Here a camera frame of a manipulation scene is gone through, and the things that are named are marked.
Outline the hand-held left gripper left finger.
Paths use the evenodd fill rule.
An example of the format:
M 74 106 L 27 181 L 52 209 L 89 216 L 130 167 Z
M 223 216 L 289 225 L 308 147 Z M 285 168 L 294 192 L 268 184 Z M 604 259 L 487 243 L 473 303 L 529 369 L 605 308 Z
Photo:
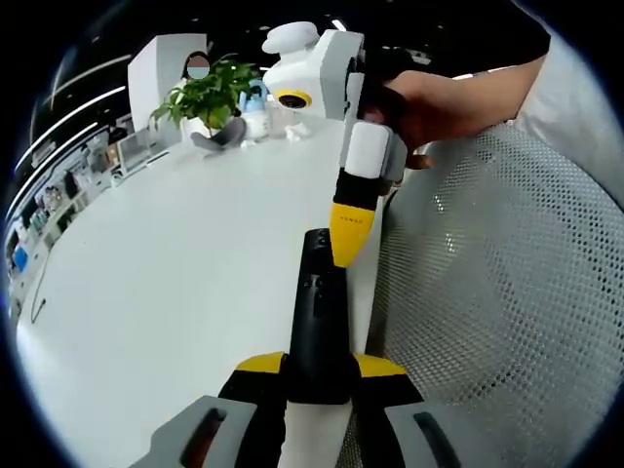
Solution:
M 286 355 L 248 358 L 217 396 L 203 396 L 159 427 L 147 467 L 275 467 L 286 436 Z

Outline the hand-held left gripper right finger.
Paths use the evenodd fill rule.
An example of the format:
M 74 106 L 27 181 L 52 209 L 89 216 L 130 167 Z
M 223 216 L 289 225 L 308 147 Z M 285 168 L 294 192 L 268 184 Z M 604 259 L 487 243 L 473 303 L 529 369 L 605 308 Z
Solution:
M 353 387 L 357 441 L 365 467 L 459 467 L 459 456 L 406 370 L 357 354 Z

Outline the person's right hand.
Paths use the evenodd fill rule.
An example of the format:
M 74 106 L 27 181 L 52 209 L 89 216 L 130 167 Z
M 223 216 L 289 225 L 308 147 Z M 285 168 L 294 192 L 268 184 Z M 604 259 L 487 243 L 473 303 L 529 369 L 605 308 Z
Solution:
M 410 170 L 430 168 L 419 148 L 434 141 L 471 137 L 491 126 L 487 99 L 474 78 L 453 80 L 405 71 L 362 95 L 363 119 L 391 128 L 404 142 Z

